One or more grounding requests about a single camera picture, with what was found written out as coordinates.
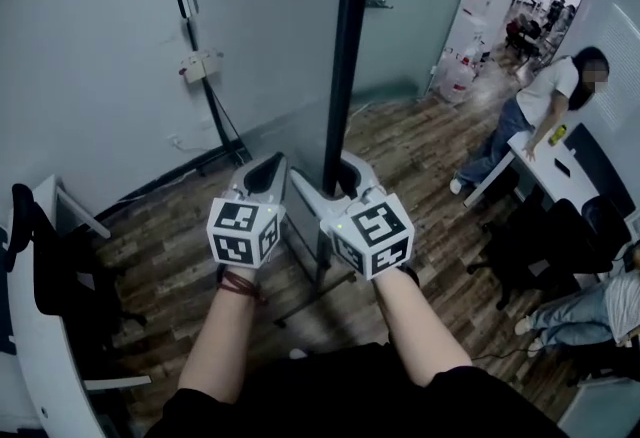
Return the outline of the person's black shirt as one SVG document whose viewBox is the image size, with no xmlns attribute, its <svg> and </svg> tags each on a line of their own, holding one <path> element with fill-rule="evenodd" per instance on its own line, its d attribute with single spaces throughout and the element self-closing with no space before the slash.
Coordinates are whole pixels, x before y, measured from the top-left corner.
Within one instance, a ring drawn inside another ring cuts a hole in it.
<svg viewBox="0 0 640 438">
<path fill-rule="evenodd" d="M 568 438 L 482 369 L 412 383 L 391 345 L 371 343 L 253 372 L 237 402 L 180 389 L 145 438 Z"/>
</svg>

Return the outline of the white accessory box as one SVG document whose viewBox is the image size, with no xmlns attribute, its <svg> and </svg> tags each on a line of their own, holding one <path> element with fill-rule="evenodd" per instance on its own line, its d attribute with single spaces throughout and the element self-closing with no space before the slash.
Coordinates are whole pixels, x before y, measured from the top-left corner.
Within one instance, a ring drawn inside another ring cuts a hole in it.
<svg viewBox="0 0 640 438">
<path fill-rule="evenodd" d="M 221 70 L 224 54 L 216 50 L 199 50 L 192 52 L 181 62 L 179 75 L 187 84 L 202 80 Z"/>
</svg>

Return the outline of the black desk partition panel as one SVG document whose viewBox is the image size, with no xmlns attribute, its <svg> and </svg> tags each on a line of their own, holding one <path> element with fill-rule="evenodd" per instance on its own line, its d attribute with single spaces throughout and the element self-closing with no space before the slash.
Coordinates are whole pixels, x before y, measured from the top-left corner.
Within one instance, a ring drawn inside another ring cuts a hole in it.
<svg viewBox="0 0 640 438">
<path fill-rule="evenodd" d="M 608 197 L 623 218 L 628 218 L 636 206 L 613 164 L 584 124 L 578 124 L 564 144 L 589 177 L 598 193 Z"/>
<path fill-rule="evenodd" d="M 0 352 L 15 355 L 16 347 L 12 340 L 13 330 L 8 300 L 8 278 L 5 270 L 7 244 L 7 233 L 0 226 Z"/>
</svg>

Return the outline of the white rectangular desk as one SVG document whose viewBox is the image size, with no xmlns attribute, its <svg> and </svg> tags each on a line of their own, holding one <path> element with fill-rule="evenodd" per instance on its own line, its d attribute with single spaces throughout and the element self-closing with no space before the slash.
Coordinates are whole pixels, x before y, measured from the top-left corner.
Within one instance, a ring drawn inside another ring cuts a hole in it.
<svg viewBox="0 0 640 438">
<path fill-rule="evenodd" d="M 509 151 L 466 197 L 463 202 L 466 208 L 473 207 L 482 198 L 488 187 L 514 160 L 524 165 L 537 184 L 554 202 L 567 199 L 578 211 L 581 211 L 587 201 L 599 195 L 589 177 L 563 142 L 550 146 L 547 139 L 548 135 L 546 135 L 537 145 L 535 157 L 528 158 L 524 148 L 530 136 L 530 133 L 524 131 L 515 134 L 509 139 Z M 555 158 L 570 169 L 570 178 L 555 167 Z"/>
</svg>

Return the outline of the clear water jug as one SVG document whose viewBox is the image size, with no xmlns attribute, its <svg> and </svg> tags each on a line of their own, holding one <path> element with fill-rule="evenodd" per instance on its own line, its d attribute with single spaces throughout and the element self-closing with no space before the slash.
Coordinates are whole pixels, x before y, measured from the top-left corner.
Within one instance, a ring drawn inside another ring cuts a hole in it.
<svg viewBox="0 0 640 438">
<path fill-rule="evenodd" d="M 485 51 L 485 43 L 482 40 L 472 42 L 469 44 L 463 53 L 461 54 L 462 60 L 467 60 L 468 65 L 478 72 L 480 64 L 482 63 L 483 54 Z"/>
<path fill-rule="evenodd" d="M 468 57 L 456 60 L 448 68 L 440 85 L 441 96 L 451 104 L 463 102 L 475 77 L 475 70 Z"/>
</svg>

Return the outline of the black office chair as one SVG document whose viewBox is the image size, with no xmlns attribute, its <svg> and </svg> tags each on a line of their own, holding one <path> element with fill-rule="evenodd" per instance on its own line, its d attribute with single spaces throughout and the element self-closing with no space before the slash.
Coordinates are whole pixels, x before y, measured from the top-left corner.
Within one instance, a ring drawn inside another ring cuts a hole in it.
<svg viewBox="0 0 640 438">
<path fill-rule="evenodd" d="M 580 210 L 567 199 L 548 210 L 530 196 L 501 225 L 489 222 L 486 259 L 467 273 L 489 268 L 501 285 L 504 309 L 511 293 L 523 290 L 569 289 L 578 275 L 608 273 L 631 233 L 613 202 L 605 196 L 588 200 Z"/>
<path fill-rule="evenodd" d="M 12 186 L 14 217 L 5 254 L 7 272 L 29 246 L 34 254 L 34 296 L 45 315 L 58 316 L 71 327 L 72 342 L 113 350 L 112 336 L 124 321 L 144 327 L 147 319 L 125 310 L 115 291 L 122 269 L 102 267 L 84 247 L 76 247 L 55 231 L 44 210 L 24 184 Z"/>
</svg>

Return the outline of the person's right forearm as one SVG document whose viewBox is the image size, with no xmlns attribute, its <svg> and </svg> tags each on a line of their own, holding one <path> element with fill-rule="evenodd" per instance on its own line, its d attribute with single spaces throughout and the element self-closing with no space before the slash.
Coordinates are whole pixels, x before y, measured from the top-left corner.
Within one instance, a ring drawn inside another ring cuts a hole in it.
<svg viewBox="0 0 640 438">
<path fill-rule="evenodd" d="M 472 361 L 409 274 L 396 268 L 373 280 L 378 304 L 410 380 L 421 387 Z"/>
</svg>

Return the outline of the curved white desk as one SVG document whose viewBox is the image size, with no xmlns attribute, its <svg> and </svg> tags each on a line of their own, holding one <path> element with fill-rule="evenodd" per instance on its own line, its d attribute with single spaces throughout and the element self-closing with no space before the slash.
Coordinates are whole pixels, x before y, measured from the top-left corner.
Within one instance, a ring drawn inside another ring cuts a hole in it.
<svg viewBox="0 0 640 438">
<path fill-rule="evenodd" d="M 16 244 L 18 225 L 9 224 L 13 269 L 8 273 L 8 302 L 17 360 L 29 398 L 49 438 L 108 438 L 94 411 L 91 392 L 131 389 L 151 378 L 83 380 L 61 317 L 42 313 L 35 298 L 35 253 L 28 241 Z"/>
</svg>

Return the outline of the person's left forearm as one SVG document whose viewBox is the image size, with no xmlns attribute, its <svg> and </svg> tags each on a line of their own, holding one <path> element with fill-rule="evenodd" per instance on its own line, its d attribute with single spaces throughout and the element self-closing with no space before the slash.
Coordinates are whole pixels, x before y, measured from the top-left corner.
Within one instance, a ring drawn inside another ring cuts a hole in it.
<svg viewBox="0 0 640 438">
<path fill-rule="evenodd" d="M 178 387 L 233 404 L 240 395 L 257 298 L 255 269 L 231 267 L 180 374 Z"/>
</svg>

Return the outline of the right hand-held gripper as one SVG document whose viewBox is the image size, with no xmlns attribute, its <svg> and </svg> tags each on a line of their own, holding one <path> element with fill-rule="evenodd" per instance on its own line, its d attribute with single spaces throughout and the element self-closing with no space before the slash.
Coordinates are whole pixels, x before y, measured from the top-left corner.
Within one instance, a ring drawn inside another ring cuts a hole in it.
<svg viewBox="0 0 640 438">
<path fill-rule="evenodd" d="M 318 191 L 295 167 L 289 178 L 314 215 L 328 215 L 320 227 L 333 252 L 371 281 L 408 261 L 414 225 L 395 194 L 388 194 L 372 166 L 356 155 L 341 152 L 341 189 L 346 198 L 332 199 Z"/>
</svg>

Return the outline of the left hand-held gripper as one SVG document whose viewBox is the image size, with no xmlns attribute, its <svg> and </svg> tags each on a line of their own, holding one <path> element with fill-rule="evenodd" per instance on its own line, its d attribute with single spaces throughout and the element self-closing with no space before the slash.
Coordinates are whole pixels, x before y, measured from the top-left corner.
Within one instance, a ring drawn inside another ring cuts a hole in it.
<svg viewBox="0 0 640 438">
<path fill-rule="evenodd" d="M 288 160 L 264 155 L 235 171 L 211 205 L 206 233 L 216 262 L 260 268 L 281 239 Z"/>
</svg>

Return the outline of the large grey panel board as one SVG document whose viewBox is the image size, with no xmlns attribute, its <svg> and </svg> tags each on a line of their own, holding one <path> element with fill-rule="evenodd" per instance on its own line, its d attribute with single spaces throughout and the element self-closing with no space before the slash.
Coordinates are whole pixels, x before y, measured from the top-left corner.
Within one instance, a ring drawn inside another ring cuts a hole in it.
<svg viewBox="0 0 640 438">
<path fill-rule="evenodd" d="M 333 194 L 365 0 L 197 0 L 193 51 L 224 54 L 196 81 L 233 158 L 282 152 Z"/>
</svg>

